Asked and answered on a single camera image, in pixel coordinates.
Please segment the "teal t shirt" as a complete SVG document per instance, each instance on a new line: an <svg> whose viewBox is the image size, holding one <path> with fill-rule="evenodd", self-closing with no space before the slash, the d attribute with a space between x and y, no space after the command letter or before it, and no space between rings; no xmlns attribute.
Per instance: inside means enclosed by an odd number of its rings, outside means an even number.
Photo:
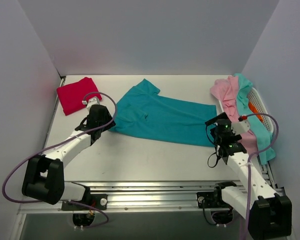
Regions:
<svg viewBox="0 0 300 240"><path fill-rule="evenodd" d="M143 79L116 106L111 132L155 141L213 146L205 122L216 117L214 105L161 96L159 88Z"/></svg>

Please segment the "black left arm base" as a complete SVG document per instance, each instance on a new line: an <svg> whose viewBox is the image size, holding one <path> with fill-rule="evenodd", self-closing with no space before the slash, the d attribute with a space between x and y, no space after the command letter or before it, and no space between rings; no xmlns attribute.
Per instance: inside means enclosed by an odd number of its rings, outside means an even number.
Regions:
<svg viewBox="0 0 300 240"><path fill-rule="evenodd" d="M96 208L98 210L106 210L108 204L108 195L104 193L91 194L87 199L83 200L70 200L63 201L61 205L62 211L84 211L90 210L89 207Z"/></svg>

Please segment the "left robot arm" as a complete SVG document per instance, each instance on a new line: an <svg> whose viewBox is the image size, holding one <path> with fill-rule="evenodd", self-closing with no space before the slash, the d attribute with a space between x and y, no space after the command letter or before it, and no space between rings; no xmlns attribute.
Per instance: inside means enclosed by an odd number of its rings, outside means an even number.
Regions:
<svg viewBox="0 0 300 240"><path fill-rule="evenodd" d="M21 192L24 196L51 205L59 201L72 201L80 210L93 202L89 187L65 182L64 168L83 150L92 146L101 134L116 124L108 108L94 104L67 142L32 157L25 171Z"/></svg>

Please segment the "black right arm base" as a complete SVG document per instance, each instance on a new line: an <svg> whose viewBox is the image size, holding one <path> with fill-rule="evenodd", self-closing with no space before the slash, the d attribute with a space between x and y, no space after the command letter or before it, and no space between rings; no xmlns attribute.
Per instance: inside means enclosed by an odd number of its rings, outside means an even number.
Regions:
<svg viewBox="0 0 300 240"><path fill-rule="evenodd" d="M196 193L197 206L200 209L229 209L231 206L216 196L213 191L201 191Z"/></svg>

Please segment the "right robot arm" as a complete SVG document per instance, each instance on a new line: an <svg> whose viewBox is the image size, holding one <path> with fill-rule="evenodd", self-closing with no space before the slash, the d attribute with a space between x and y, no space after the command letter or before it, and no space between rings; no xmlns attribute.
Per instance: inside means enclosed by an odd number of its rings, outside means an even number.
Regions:
<svg viewBox="0 0 300 240"><path fill-rule="evenodd" d="M205 122L207 137L213 143L216 159L224 163L238 176L247 191L244 194L232 182L215 185L212 197L204 200L214 207L229 207L245 219L245 233L254 240L270 240L292 234L292 202L286 195L273 189L253 165L252 155L240 142L248 132L248 116L241 115L232 122L221 113Z"/></svg>

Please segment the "folded red t shirt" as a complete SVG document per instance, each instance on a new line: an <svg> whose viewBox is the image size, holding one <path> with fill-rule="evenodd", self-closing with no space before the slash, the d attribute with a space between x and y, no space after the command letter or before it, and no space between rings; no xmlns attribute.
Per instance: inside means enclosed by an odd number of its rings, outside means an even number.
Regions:
<svg viewBox="0 0 300 240"><path fill-rule="evenodd" d="M61 103L63 113L68 116L83 108L85 105L82 104L85 96L89 94L88 99L97 97L100 101L102 96L99 93L97 86L90 77L84 77L81 80L66 84L56 89L59 101Z"/></svg>

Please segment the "light turquoise t shirt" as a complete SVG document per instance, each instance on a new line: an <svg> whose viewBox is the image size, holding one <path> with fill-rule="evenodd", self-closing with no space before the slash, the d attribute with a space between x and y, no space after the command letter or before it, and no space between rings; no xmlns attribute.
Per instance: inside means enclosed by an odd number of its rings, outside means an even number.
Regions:
<svg viewBox="0 0 300 240"><path fill-rule="evenodd" d="M235 73L233 76L238 77L238 94L236 97L238 113L239 115L252 114L253 112L248 107L248 94L253 88L253 83L241 73ZM248 117L248 121L250 122L250 130L256 137L258 150L263 150L268 147L272 141L272 134L259 121L256 115ZM260 163L266 165L267 162L274 159L275 156L275 151L270 147L259 154Z"/></svg>

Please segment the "orange garment in basket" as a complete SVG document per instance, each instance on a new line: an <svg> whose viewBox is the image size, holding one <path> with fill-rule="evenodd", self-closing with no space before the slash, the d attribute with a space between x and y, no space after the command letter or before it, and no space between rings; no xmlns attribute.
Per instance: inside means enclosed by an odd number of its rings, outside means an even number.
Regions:
<svg viewBox="0 0 300 240"><path fill-rule="evenodd" d="M248 103L248 107L249 107L249 109L250 109L254 114L259 113L259 111L258 111L257 108L255 107L255 105L252 104L251 102ZM258 115L256 115L256 117L259 119L259 121L260 121L261 123L264 122L264 119L263 119L262 115L258 114Z"/></svg>

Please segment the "white plastic laundry basket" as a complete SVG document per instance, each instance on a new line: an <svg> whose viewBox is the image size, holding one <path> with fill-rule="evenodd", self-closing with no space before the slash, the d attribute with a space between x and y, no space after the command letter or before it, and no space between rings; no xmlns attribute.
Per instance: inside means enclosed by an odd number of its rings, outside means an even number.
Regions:
<svg viewBox="0 0 300 240"><path fill-rule="evenodd" d="M262 101L262 99L260 98L259 93L257 92L257 90L255 88L252 87L250 93L247 95L248 97L248 101L251 102L252 104L254 104L254 106L257 108L257 110L259 111L259 113L255 113L256 115L262 115L262 114L266 114L267 110L265 108L265 105ZM221 102L218 100L220 109L221 109L221 113L225 113L222 107ZM262 115L263 117L263 122L262 124L266 127L266 129L272 134L274 131L274 126L272 123L272 120L265 115Z"/></svg>

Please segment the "pink t shirt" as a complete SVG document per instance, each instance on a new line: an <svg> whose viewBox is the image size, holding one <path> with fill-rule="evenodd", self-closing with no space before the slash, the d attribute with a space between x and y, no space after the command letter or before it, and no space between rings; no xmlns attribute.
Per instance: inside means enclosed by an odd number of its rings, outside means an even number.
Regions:
<svg viewBox="0 0 300 240"><path fill-rule="evenodd" d="M223 111L233 122L238 122L237 94L239 92L239 79L237 76L229 76L226 79L217 79L210 88L210 93L221 102ZM251 130L241 135L241 143L249 154L258 150L257 138Z"/></svg>

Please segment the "aluminium mounting rail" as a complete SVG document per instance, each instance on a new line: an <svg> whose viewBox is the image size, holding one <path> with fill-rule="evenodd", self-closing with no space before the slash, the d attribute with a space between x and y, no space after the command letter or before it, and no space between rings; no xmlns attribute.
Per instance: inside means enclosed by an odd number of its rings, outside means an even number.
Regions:
<svg viewBox="0 0 300 240"><path fill-rule="evenodd" d="M199 208L197 192L214 192L221 195L222 186L229 185L226 181L195 180L195 181L75 181L90 188L91 194L107 194L107 209L104 212L176 212L197 211L207 213L225 212L231 208ZM83 213L80 211L63 211L62 203L22 203L19 209L17 223L14 226L10 240L20 240L26 226L27 215Z"/></svg>

